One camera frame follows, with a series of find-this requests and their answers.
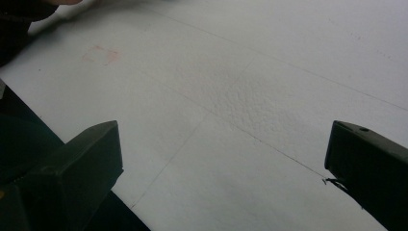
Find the red mark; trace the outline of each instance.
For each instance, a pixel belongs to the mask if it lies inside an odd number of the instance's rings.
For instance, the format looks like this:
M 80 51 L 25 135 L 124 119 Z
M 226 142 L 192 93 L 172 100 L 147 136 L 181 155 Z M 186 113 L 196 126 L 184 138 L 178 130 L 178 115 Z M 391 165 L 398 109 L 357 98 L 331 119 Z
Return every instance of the red mark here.
M 82 60 L 89 63 L 109 65 L 119 59 L 119 52 L 108 50 L 99 45 L 94 45 L 82 57 Z

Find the dark surface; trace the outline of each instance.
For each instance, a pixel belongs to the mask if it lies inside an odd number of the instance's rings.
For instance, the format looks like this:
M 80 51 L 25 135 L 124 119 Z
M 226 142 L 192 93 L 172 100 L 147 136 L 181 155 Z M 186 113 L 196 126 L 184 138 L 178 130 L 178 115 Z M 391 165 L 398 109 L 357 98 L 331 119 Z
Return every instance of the dark surface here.
M 146 225 L 110 192 L 90 221 L 86 231 L 149 231 Z
M 4 98 L 0 100 L 0 116 L 4 116 L 10 119 L 18 121 L 17 123 L 22 124 L 21 127 L 25 128 L 24 124 L 29 124 L 30 126 L 34 125 L 37 129 L 40 129 L 46 135 L 49 136 L 53 134 L 52 131 L 45 126 L 45 124 L 10 90 L 6 89 Z M 54 142 L 57 145 L 63 145 L 63 143 L 53 134 Z M 0 140 L 0 146 L 4 144 L 4 140 Z M 4 150 L 0 149 L 0 158 L 4 157 Z M 7 192 L 13 192 L 14 195 L 19 193 L 19 190 L 14 187 L 8 187 L 4 189 Z M 6 197 L 0 199 L 14 199 L 17 204 L 11 208 L 1 208 L 0 217 L 5 216 L 4 209 L 11 211 L 13 209 L 16 213 L 21 209 L 21 201 L 16 200 L 14 197 Z M 12 215 L 14 219 L 18 218 L 17 215 Z M 100 207 L 97 209 L 96 213 L 90 220 L 86 230 L 135 230 L 135 231 L 147 231 L 149 230 L 139 219 L 133 214 L 127 207 L 122 203 L 122 201 L 113 193 L 109 192 L 105 197 L 103 202 L 100 204 Z
M 21 193 L 29 230 L 76 231 L 87 226 L 122 171 L 118 126 L 110 121 L 88 128 L 10 185 Z
M 8 88 L 0 100 L 0 184 L 27 172 L 64 143 Z
M 27 45 L 31 22 L 43 20 L 57 8 L 42 0 L 0 0 L 0 67 Z
M 371 130 L 333 123 L 325 167 L 330 180 L 389 230 L 408 230 L 408 149 Z

